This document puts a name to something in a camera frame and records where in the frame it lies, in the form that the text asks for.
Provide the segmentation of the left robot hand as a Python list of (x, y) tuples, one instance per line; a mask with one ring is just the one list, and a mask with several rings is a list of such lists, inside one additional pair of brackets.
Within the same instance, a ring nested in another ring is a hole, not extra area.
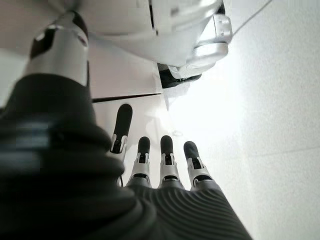
[(1, 239), (249, 240), (192, 141), (183, 146), (190, 190), (168, 135), (160, 140), (159, 187), (150, 184), (147, 137), (123, 183), (133, 110), (118, 109), (113, 135), (97, 125), (88, 46), (86, 24), (75, 11), (33, 40), (0, 115)]

